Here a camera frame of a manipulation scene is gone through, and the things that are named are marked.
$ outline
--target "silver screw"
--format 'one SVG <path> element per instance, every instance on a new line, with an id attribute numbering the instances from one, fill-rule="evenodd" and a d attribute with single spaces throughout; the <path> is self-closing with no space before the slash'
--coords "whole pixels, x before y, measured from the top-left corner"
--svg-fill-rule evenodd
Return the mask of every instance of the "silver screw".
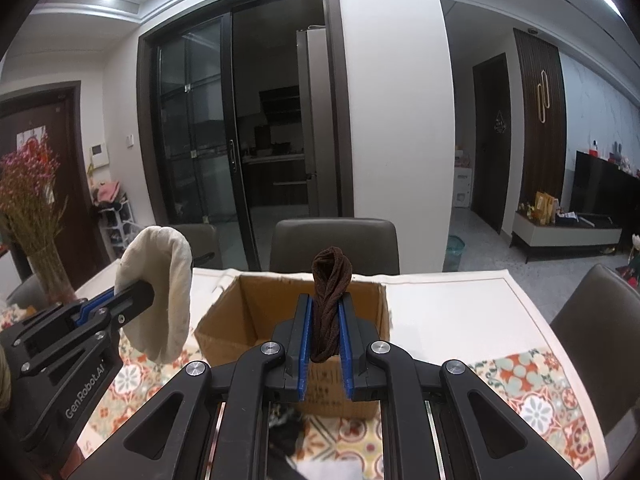
<path id="1" fill-rule="evenodd" d="M 371 351 L 374 354 L 386 354 L 391 350 L 391 345 L 386 341 L 376 341 L 371 343 Z"/>
<path id="2" fill-rule="evenodd" d="M 451 361 L 447 361 L 447 372 L 454 375 L 460 375 L 465 371 L 465 364 L 462 361 L 458 361 L 457 359 L 452 359 Z"/>
<path id="3" fill-rule="evenodd" d="M 262 343 L 260 347 L 260 352 L 265 355 L 273 355 L 277 354 L 280 351 L 280 344 L 275 341 L 267 341 L 266 343 Z"/>
<path id="4" fill-rule="evenodd" d="M 203 373 L 205 369 L 205 365 L 202 361 L 191 361 L 187 365 L 187 373 L 194 377 Z"/>

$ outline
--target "brown towel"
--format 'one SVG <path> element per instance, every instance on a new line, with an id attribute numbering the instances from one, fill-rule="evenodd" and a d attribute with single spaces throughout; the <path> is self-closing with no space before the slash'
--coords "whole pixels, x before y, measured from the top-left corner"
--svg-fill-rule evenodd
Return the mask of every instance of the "brown towel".
<path id="1" fill-rule="evenodd" d="M 329 247 L 311 266 L 315 295 L 311 337 L 311 360 L 324 363 L 340 353 L 338 300 L 351 281 L 351 262 L 338 247 Z"/>

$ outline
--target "white tablecloth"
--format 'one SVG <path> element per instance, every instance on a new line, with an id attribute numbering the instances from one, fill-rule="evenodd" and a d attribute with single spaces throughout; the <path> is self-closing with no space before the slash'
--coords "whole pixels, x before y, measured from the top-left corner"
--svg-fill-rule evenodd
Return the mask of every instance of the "white tablecloth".
<path id="1" fill-rule="evenodd" d="M 89 280 L 78 297 L 92 298 L 113 285 L 117 262 Z M 225 287 L 240 274 L 272 272 L 195 269 L 191 287 L 191 325 L 195 326 Z M 288 274 L 311 280 L 311 274 Z M 584 479 L 603 479 L 609 471 L 604 436 L 589 396 L 562 345 L 542 314 L 508 271 L 354 276 L 383 283 L 391 316 L 391 342 L 414 358 L 441 364 L 500 358 L 548 347 L 558 359 L 586 421 L 594 457 L 578 468 Z"/>

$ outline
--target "trash can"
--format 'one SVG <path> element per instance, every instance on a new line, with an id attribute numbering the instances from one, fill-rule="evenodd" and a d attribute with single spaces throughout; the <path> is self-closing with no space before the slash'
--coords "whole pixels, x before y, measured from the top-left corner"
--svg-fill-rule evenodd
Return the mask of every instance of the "trash can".
<path id="1" fill-rule="evenodd" d="M 465 243 L 461 238 L 449 235 L 447 238 L 447 250 L 444 254 L 442 272 L 457 272 L 460 266 L 460 258 L 465 251 Z"/>

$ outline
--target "sliding glass door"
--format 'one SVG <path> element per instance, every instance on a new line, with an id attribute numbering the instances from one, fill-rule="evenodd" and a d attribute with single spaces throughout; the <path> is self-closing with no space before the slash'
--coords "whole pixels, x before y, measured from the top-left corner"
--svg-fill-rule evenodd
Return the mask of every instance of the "sliding glass door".
<path id="1" fill-rule="evenodd" d="M 259 270 L 242 184 L 229 13 L 158 47 L 158 167 L 170 223 L 215 225 L 225 267 Z"/>

